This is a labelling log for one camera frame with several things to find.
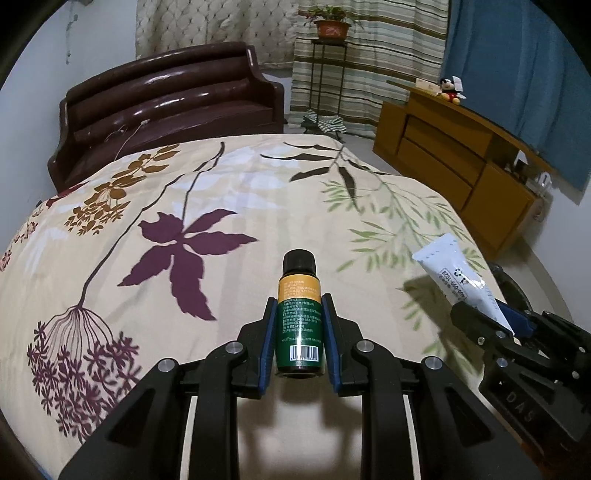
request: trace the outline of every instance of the wooden cabinet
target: wooden cabinet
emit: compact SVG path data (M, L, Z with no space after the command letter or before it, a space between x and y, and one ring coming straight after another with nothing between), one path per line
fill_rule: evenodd
M413 89L405 106L384 102L374 152L456 209L487 260L515 240L539 199L503 170L527 145L461 106Z

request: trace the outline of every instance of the floral bedspread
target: floral bedspread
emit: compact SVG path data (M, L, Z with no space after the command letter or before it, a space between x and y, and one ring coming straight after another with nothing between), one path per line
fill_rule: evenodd
M262 317L283 255L366 338L438 355L476 391L478 350L411 254L443 233L502 298L440 195L328 137L251 135L124 157L40 205L0 261L0 407L52 478L159 359L204 358ZM238 406L243 478L358 478L361 401L272 379Z

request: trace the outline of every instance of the black bottle cap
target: black bottle cap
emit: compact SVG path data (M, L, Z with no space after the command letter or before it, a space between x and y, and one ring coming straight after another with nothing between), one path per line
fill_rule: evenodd
M312 252L300 248L288 251L283 257L283 274L292 270L308 271L316 275L316 262Z

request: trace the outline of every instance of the white wall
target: white wall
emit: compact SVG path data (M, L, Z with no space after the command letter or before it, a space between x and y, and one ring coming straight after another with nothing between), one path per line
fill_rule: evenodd
M78 20L70 33L70 61L82 82L122 63L135 60L137 0L94 0L74 4Z
M591 189L553 179L550 211L525 240L556 283L575 323L591 331Z
M0 90L0 251L55 190L47 160L59 138L58 104L74 84L66 65L65 5L37 31Z
M137 0L70 3L37 31L0 90L0 251L39 200L56 193L47 160L59 141L59 102L85 79L135 58Z

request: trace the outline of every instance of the purple leaf print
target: purple leaf print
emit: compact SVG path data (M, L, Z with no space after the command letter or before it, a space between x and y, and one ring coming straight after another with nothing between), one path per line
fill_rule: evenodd
M201 215L185 231L183 221L174 215L158 212L157 222L143 221L139 224L144 238L158 243L148 250L131 269L120 287L139 285L170 267L171 292L177 299L182 312L203 320L215 320L207 297L201 291L204 274L201 255L225 255L241 245L256 242L243 233L205 232L228 215L236 215L230 210L217 209Z
M157 244L167 244L183 231L183 221L168 213L158 212L157 222L139 223L144 238Z
M183 249L174 257L170 271L172 294L178 307L185 313L203 320L215 320L207 306L207 298L200 289L203 278L203 259Z
M150 248L131 269L131 273L121 280L119 286L139 285L150 277L155 277L170 267L170 257L171 251L168 247L157 245Z
M189 227L185 230L185 233L198 233L204 232L205 230L210 229L218 223L222 218L228 215L236 215L236 212L232 212L231 210L224 210L218 208L209 213L205 213L201 215L197 220L195 220Z
M250 242L252 237L243 233L223 232L198 233L185 240L197 255L225 255Z

